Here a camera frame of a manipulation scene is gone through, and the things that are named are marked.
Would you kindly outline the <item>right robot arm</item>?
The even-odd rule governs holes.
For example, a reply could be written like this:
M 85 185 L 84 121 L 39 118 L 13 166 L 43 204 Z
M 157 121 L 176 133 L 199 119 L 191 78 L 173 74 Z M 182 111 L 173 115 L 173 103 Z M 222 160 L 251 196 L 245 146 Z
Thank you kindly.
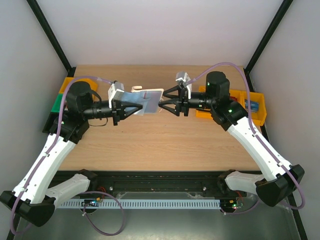
M 187 77 L 165 90 L 160 108 L 179 116 L 188 116 L 190 109 L 210 113 L 212 119 L 233 136 L 258 165 L 260 174 L 228 170 L 218 178 L 218 191 L 229 196 L 234 191 L 257 195 L 266 205 L 274 207 L 297 190 L 305 171 L 284 159 L 257 130 L 247 110 L 230 96 L 230 81 L 220 71 L 206 75 L 204 92 L 189 89 Z

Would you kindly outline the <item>white card holder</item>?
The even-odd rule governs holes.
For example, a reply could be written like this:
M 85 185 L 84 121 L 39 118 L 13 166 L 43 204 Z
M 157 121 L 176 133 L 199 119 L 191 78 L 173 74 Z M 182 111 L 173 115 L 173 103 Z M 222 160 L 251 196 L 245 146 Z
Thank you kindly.
M 142 105 L 142 109 L 135 112 L 134 115 L 143 116 L 158 112 L 163 92 L 163 88 L 143 89 L 142 86 L 137 85 L 131 87 L 131 92 L 116 90 L 113 100 Z

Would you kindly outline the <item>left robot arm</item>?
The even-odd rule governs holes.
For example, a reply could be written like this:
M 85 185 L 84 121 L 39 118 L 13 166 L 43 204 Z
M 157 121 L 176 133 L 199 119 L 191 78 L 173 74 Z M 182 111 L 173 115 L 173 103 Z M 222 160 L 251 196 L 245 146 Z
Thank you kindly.
M 81 170 L 70 179 L 49 187 L 66 156 L 89 129 L 89 120 L 112 118 L 113 124 L 128 118 L 143 105 L 125 101 L 123 85 L 114 81 L 111 96 L 102 100 L 88 82 L 72 80 L 64 90 L 58 117 L 49 129 L 47 141 L 26 176 L 12 191 L 3 191 L 0 201 L 34 226 L 49 221 L 55 209 L 72 197 L 93 188 L 96 174 Z

